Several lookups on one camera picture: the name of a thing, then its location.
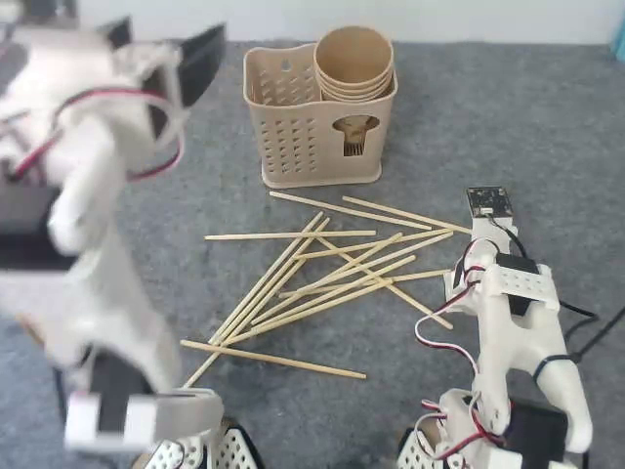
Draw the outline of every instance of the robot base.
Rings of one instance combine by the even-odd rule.
[[[264,469],[254,445],[240,426],[228,427],[214,451],[202,440],[195,436],[164,441],[147,462],[138,460],[132,469]]]

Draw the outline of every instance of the white wall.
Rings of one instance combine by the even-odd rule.
[[[605,44],[625,0],[81,0],[86,25],[132,15],[140,38],[185,36],[226,21],[230,40],[315,40],[364,24],[394,40]]]

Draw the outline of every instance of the circuit board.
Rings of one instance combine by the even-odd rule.
[[[467,197],[473,218],[512,217],[512,205],[508,193],[501,186],[492,188],[468,188]]]

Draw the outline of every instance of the cup rim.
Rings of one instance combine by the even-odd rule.
[[[376,83],[375,85],[372,85],[367,88],[363,88],[362,90],[343,90],[343,89],[337,88],[336,86],[330,83],[327,83],[325,80],[323,80],[323,77],[321,77],[318,74],[315,76],[315,78],[317,80],[319,88],[321,89],[327,89],[335,95],[342,95],[348,98],[357,98],[363,95],[370,95],[371,93],[374,93],[374,92],[382,93],[382,91],[384,91],[389,86],[389,83],[391,83],[391,81],[393,80],[393,75],[394,75],[394,71],[391,70],[391,73],[389,73],[382,80],[380,80],[379,83]]]
[[[369,31],[374,32],[375,34],[377,34],[378,36],[380,36],[384,40],[384,42],[389,47],[389,50],[391,51],[391,55],[389,57],[389,62],[387,63],[387,66],[384,68],[384,70],[382,72],[380,72],[378,75],[376,75],[373,78],[369,78],[368,80],[360,81],[360,82],[357,82],[357,83],[350,83],[350,82],[346,82],[346,81],[337,80],[336,78],[332,78],[325,71],[323,71],[323,69],[319,66],[319,63],[317,61],[317,52],[318,52],[318,49],[319,49],[319,45],[323,42],[323,40],[325,38],[327,38],[332,33],[335,33],[337,31],[340,31],[340,30],[343,30],[343,29],[350,29],[350,28],[367,29]],[[336,86],[338,88],[357,90],[357,89],[362,88],[362,87],[368,87],[368,86],[374,85],[376,83],[376,81],[380,80],[382,75],[386,75],[386,74],[389,73],[389,71],[390,71],[391,67],[393,67],[393,64],[394,64],[394,61],[395,61],[395,49],[393,47],[393,43],[391,42],[391,40],[389,40],[384,34],[382,34],[377,29],[374,29],[374,28],[368,27],[368,26],[349,25],[349,26],[343,26],[343,27],[339,27],[339,28],[336,28],[336,29],[332,29],[331,31],[328,31],[327,33],[325,33],[323,35],[323,37],[321,37],[321,39],[319,39],[319,41],[314,45],[314,51],[312,53],[312,61],[314,63],[314,69],[317,70],[319,75],[322,76],[323,79],[325,79],[328,83],[331,83],[331,84],[333,84],[334,86]]]

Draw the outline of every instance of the gray carpet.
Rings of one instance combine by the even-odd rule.
[[[205,243],[203,235],[299,230],[314,214],[271,199],[260,180],[241,98],[242,58],[253,45],[229,46],[188,123],[179,168],[132,186],[121,203],[119,223],[147,292],[180,337],[209,336],[286,244]],[[464,188],[505,186],[521,239],[551,266],[561,297],[603,318],[622,307],[625,67],[605,47],[399,44],[396,60],[399,93],[380,181],[294,193],[332,202],[361,196],[469,225]],[[338,214],[330,225],[372,227],[395,231]],[[403,271],[450,267],[467,240],[458,234],[424,250]],[[337,265],[311,262],[297,281]],[[431,307],[443,299],[439,279],[404,286]],[[378,291],[243,345],[364,371],[364,382],[222,358],[200,384],[223,397],[269,468],[388,468],[420,400],[470,386],[470,369],[455,354],[415,344],[419,317]],[[562,313],[564,325],[575,319]],[[475,351],[475,322],[454,321],[452,339]],[[428,332],[445,335],[435,324]],[[624,333],[620,324],[581,365],[595,421],[594,468],[621,467],[625,456]],[[47,364],[16,325],[2,320],[0,334],[0,468],[100,467],[63,454]],[[189,350],[183,357],[186,373],[205,358]],[[511,381],[517,393],[533,393],[526,377]]]

